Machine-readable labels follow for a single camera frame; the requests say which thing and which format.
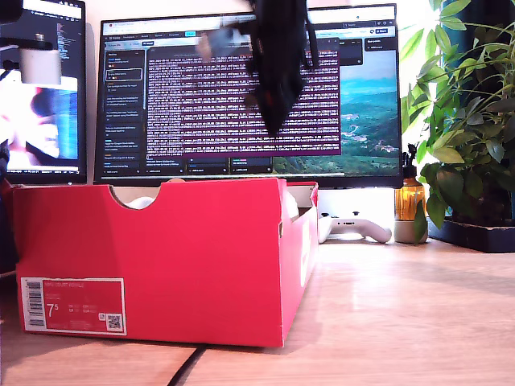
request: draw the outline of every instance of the second monitor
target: second monitor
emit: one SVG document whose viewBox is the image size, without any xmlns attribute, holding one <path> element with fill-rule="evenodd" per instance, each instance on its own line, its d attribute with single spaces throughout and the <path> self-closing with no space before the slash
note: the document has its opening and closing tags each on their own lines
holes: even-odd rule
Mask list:
<svg viewBox="0 0 515 386">
<path fill-rule="evenodd" d="M 104 21 L 95 182 L 278 176 L 321 187 L 402 184 L 395 5 L 310 10 L 320 68 L 279 138 L 248 110 L 255 80 L 237 50 L 202 62 L 206 31 L 252 14 Z"/>
</svg>

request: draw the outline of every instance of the monitor screen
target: monitor screen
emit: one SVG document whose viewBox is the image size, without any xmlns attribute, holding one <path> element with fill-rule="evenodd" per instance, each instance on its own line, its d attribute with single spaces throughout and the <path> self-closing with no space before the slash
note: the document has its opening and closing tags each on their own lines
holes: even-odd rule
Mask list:
<svg viewBox="0 0 515 386">
<path fill-rule="evenodd" d="M 278 176 L 321 187 L 398 187 L 395 5 L 311 9 L 319 68 L 277 138 L 244 97 L 249 36 L 203 62 L 206 31 L 251 13 L 103 21 L 95 182 Z M 307 45 L 307 56 L 310 52 Z"/>
<path fill-rule="evenodd" d="M 0 81 L 0 142 L 9 143 L 11 183 L 85 183 L 84 2 L 24 0 L 23 15 L 0 26 L 5 38 L 34 39 L 59 49 L 61 84 L 23 84 L 19 71 Z M 19 62 L 19 51 L 0 52 Z"/>
</svg>

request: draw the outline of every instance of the potted plant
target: potted plant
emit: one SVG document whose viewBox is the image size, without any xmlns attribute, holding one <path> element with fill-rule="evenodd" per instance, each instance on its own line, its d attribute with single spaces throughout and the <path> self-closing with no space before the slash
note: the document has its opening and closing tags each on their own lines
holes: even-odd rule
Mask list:
<svg viewBox="0 0 515 386">
<path fill-rule="evenodd" d="M 442 5 L 429 1 L 435 10 Z M 426 139 L 418 144 L 418 163 L 426 154 L 436 160 L 420 173 L 429 196 L 418 204 L 415 232 L 420 240 L 429 227 L 430 237 L 453 244 L 512 252 L 515 241 L 507 244 L 506 232 L 515 229 L 515 23 L 465 23 L 456 15 L 470 2 L 444 2 L 440 23 L 427 33 L 428 59 L 402 98 L 403 133 L 422 120 Z M 472 49 L 458 52 L 444 27 L 475 28 Z M 420 45 L 422 33 L 413 35 L 402 56 Z"/>
</svg>

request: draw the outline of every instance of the amber glass bottle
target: amber glass bottle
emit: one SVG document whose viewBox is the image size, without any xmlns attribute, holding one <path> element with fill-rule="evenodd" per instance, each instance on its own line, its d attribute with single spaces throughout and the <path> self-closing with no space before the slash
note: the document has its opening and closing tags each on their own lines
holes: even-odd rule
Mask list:
<svg viewBox="0 0 515 386">
<path fill-rule="evenodd" d="M 403 153 L 402 175 L 404 178 L 401 189 L 395 190 L 395 228 L 394 239 L 399 243 L 415 243 L 414 220 L 418 203 L 422 201 L 426 216 L 426 190 L 417 181 L 417 168 L 413 165 L 416 148 L 409 146 L 410 155 Z M 425 242 L 425 235 L 420 242 Z"/>
<path fill-rule="evenodd" d="M 405 177 L 403 187 L 395 191 L 395 220 L 415 220 L 417 205 L 421 200 L 424 211 L 426 211 L 426 190 L 416 179 L 416 168 L 414 166 L 412 168 L 413 171 L 408 171 L 405 167 L 402 168 Z"/>
</svg>

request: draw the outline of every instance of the wooden desk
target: wooden desk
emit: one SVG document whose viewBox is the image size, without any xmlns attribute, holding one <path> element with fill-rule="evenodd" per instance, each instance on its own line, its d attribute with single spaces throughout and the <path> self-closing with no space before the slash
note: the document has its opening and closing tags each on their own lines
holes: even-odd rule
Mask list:
<svg viewBox="0 0 515 386">
<path fill-rule="evenodd" d="M 320 248 L 286 347 L 210 348 L 186 386 L 515 382 L 515 254 L 434 240 Z M 5 385 L 166 385 L 193 351 L 22 334 L 14 291 L 0 290 Z"/>
</svg>

